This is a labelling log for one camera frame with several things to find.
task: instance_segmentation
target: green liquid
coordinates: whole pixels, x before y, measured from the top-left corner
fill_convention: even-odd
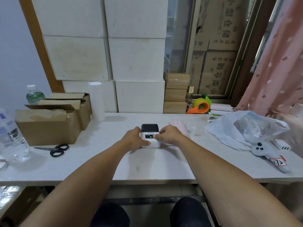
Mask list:
[[[26,95],[26,99],[29,104],[37,105],[40,100],[45,99],[45,96],[42,92],[37,91],[33,93],[28,93]]]

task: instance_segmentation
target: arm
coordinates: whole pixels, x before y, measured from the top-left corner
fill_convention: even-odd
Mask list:
[[[191,141],[176,127],[168,125],[154,138],[180,148],[222,226],[303,226],[252,177]]]
[[[150,142],[139,127],[97,154],[62,181],[21,224],[21,227],[89,226],[104,198],[122,157]]]

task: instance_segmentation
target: white wall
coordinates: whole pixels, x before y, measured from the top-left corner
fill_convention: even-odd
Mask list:
[[[51,93],[19,1],[0,0],[0,107],[26,108],[28,84]]]

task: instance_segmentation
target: game controller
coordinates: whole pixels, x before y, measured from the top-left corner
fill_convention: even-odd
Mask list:
[[[142,124],[141,139],[150,141],[149,146],[141,146],[142,148],[159,148],[161,140],[156,140],[153,135],[159,134],[158,124]]]
[[[253,143],[250,150],[255,156],[264,156],[269,159],[280,171],[289,173],[290,169],[286,161],[266,142]]]

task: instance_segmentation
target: pink power bank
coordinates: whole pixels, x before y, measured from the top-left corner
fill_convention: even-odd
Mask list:
[[[171,125],[176,126],[183,135],[187,136],[187,129],[182,120],[173,120]]]

